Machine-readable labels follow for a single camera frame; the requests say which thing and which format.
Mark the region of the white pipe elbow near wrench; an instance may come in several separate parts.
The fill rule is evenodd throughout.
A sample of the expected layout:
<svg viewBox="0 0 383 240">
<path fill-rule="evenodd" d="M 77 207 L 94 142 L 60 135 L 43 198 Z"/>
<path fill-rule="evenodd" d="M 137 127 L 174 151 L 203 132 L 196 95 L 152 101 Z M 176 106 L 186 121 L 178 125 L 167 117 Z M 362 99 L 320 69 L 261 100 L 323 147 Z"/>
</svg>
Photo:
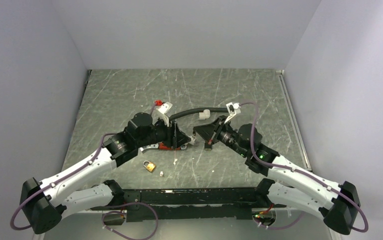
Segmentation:
<svg viewBox="0 0 383 240">
<path fill-rule="evenodd" d="M 197 137 L 194 135 L 189 136 L 190 141 L 188 142 L 189 145 L 195 145 L 197 143 Z"/>
</svg>

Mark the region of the black cable padlock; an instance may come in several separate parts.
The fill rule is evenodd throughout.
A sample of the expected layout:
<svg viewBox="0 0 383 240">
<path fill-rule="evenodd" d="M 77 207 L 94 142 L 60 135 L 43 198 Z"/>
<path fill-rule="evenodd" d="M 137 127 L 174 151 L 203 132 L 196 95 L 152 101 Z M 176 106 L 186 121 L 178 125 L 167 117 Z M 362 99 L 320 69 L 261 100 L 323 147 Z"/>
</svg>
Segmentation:
<svg viewBox="0 0 383 240">
<path fill-rule="evenodd" d="M 212 140 L 209 139 L 209 140 L 206 140 L 205 143 L 204 143 L 204 150 L 205 151 L 211 151 L 213 148 L 212 148 Z"/>
</svg>

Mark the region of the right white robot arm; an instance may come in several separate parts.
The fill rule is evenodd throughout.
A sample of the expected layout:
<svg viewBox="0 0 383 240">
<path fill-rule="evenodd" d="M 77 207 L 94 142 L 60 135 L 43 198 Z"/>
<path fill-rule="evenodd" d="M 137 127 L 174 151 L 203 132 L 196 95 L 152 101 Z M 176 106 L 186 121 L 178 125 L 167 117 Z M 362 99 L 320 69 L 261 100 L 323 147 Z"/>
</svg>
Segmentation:
<svg viewBox="0 0 383 240">
<path fill-rule="evenodd" d="M 243 158 L 247 167 L 265 178 L 259 183 L 255 202 L 262 208 L 286 205 L 320 218 L 333 231 L 349 235 L 355 231 L 361 209 L 356 186 L 320 177 L 292 163 L 262 143 L 262 135 L 252 123 L 234 129 L 226 116 L 193 127 L 206 144 L 222 143 Z"/>
</svg>

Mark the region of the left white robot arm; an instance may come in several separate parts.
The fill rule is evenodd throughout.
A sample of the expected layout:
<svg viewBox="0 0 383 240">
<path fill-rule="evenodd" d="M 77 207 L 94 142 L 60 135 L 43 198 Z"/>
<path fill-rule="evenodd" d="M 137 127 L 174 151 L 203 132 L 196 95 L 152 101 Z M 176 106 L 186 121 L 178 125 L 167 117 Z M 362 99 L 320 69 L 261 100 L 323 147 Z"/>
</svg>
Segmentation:
<svg viewBox="0 0 383 240">
<path fill-rule="evenodd" d="M 107 206 L 117 210 L 122 206 L 124 192 L 114 180 L 95 188 L 80 190 L 88 180 L 110 172 L 138 156 L 140 148 L 163 144 L 169 149 L 195 143 L 193 135 L 180 130 L 175 120 L 159 118 L 153 121 L 149 113 L 139 112 L 118 133 L 106 133 L 97 149 L 71 167 L 43 180 L 34 177 L 22 184 L 19 207 L 10 220 L 23 212 L 28 220 L 26 229 L 37 235 L 54 228 L 63 218 L 87 208 Z"/>
</svg>

